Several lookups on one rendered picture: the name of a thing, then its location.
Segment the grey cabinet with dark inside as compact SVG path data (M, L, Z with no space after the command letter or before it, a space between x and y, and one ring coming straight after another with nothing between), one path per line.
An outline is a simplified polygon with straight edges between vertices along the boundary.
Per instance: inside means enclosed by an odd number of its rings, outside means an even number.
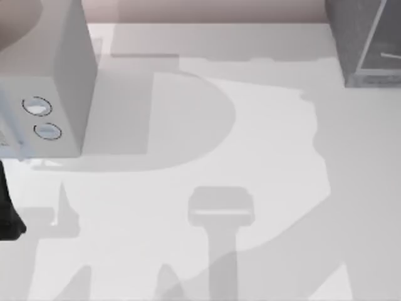
M401 0L325 0L347 88L401 88Z

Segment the round microwave knob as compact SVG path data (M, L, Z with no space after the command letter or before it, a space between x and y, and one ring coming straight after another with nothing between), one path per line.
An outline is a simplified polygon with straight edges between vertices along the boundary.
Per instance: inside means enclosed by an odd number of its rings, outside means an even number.
M58 140L62 136L62 130L53 123L38 124L33 127L34 133L44 140Z
M47 99L39 96L25 98L22 100L21 105L27 113L37 117L47 116L53 111L52 104Z

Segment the pale microwave oven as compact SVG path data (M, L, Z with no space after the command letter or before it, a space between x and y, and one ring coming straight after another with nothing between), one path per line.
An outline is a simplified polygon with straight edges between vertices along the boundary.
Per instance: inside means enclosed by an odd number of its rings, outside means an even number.
M82 0L0 0L0 158L70 158L81 154L98 65ZM27 113L25 98L53 111ZM33 131L43 123L58 140Z

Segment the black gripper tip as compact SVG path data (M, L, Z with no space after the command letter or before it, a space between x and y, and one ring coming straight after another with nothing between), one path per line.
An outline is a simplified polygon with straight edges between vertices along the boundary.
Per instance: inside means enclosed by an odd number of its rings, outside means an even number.
M26 230L24 221L11 201L4 164L0 160L0 241L16 241Z

